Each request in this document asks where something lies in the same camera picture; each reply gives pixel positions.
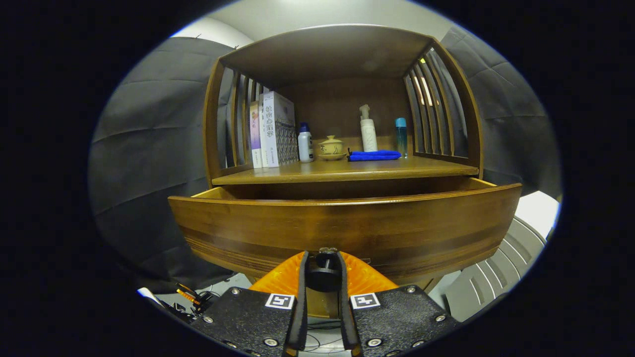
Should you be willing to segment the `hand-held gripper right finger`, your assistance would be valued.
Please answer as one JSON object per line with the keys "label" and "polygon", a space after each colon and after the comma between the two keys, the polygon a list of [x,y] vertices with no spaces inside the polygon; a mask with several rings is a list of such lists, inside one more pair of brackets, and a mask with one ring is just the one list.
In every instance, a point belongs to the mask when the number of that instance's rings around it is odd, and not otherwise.
{"label": "hand-held gripper right finger", "polygon": [[399,286],[340,251],[343,345],[354,357],[404,357],[461,327],[417,285]]}

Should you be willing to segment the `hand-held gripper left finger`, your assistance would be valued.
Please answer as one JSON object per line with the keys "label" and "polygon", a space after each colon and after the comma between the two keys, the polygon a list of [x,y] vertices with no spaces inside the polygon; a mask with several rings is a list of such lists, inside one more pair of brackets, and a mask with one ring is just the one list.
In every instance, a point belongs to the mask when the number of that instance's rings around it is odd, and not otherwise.
{"label": "hand-held gripper left finger", "polygon": [[222,347],[245,357],[294,357],[308,330],[309,253],[288,258],[249,289],[229,288],[191,324]]}

